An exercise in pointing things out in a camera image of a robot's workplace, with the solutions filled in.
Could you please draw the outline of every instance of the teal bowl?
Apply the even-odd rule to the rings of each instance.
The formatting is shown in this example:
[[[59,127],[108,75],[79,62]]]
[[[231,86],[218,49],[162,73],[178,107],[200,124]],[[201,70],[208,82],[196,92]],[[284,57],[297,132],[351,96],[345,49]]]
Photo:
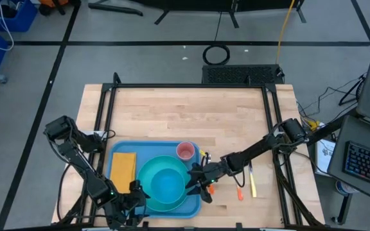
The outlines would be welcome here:
[[[159,156],[144,164],[137,179],[151,197],[146,200],[146,206],[157,212],[168,212],[184,203],[188,192],[185,185],[190,176],[188,168],[179,159]]]

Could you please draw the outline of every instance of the yellow napkin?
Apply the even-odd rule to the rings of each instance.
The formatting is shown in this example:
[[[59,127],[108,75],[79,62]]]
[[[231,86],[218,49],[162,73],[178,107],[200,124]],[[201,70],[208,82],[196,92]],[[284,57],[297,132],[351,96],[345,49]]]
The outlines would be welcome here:
[[[135,180],[136,153],[114,153],[110,180],[119,193],[129,193],[129,183]]]

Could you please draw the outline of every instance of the wooden table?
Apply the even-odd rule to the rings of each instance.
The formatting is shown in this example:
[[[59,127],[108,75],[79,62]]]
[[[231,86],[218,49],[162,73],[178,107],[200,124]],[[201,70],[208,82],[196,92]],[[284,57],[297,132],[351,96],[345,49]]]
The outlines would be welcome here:
[[[101,85],[85,86],[76,119],[80,130],[93,130],[100,90]],[[292,86],[277,85],[277,94],[282,119],[299,119]],[[107,97],[105,105],[108,105],[109,94]],[[269,100],[272,121],[275,123],[270,94]],[[105,106],[102,126],[105,124],[106,110]],[[230,152],[244,150],[268,134],[260,89],[117,89],[110,129],[116,132],[116,137],[109,140],[108,150],[115,142],[122,140],[193,141],[204,151],[210,152],[212,161],[218,161],[220,156]],[[306,145],[301,145],[298,152],[307,155]],[[246,167],[247,185],[242,189],[243,201],[238,200],[233,178],[223,177],[215,183],[213,202],[203,203],[197,216],[192,219],[146,219],[150,221],[150,227],[235,227],[237,222],[245,228],[282,227],[272,153],[269,151],[260,155],[252,164],[257,198],[251,196]],[[291,164],[300,199],[324,223],[310,161],[300,155],[291,155]],[[62,186],[62,216],[81,194],[82,183],[78,173],[70,168]],[[292,200],[288,194],[286,200],[290,222],[294,224]],[[55,212],[53,221],[57,221]],[[96,218],[95,225],[107,226],[103,218]]]

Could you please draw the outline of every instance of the pink cup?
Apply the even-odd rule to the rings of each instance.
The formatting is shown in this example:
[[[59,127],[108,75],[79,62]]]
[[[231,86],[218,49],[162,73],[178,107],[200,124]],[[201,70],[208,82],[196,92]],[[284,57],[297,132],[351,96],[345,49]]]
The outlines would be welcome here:
[[[190,160],[195,154],[195,148],[190,142],[182,142],[177,146],[177,155],[183,161]]]

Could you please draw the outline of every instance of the yellow cable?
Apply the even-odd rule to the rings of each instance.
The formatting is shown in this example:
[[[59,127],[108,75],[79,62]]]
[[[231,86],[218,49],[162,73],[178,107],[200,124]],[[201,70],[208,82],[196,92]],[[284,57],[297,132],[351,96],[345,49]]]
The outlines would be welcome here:
[[[275,64],[278,64],[278,61],[279,61],[279,53],[281,51],[281,42],[282,42],[283,32],[285,31],[285,26],[286,26],[286,23],[288,22],[290,12],[291,12],[292,8],[294,7],[294,2],[295,2],[295,0],[292,0],[292,2],[290,3],[288,13],[285,17],[285,21],[283,22],[281,34],[279,35],[279,41],[277,43],[278,45],[277,45],[277,54],[276,54]]]

